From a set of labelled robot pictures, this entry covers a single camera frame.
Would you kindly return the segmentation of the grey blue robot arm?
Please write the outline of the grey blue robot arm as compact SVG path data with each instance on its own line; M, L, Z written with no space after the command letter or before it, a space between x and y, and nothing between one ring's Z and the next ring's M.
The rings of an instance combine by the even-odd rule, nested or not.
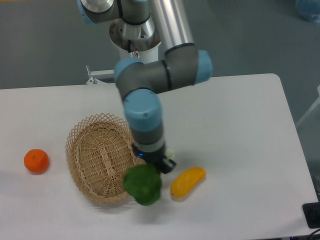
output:
M134 154L167 174L159 93L196 85L213 74L210 55L197 49L181 0L80 0L89 24L111 22L110 38L128 56L114 67Z

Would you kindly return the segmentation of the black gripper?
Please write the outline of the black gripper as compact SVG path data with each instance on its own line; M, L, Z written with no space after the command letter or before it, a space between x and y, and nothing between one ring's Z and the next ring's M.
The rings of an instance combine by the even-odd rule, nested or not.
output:
M153 165L160 173L168 174L177 166L174 160L166 156L165 144L152 152L142 151L134 143L131 146L136 157L141 158L149 165Z

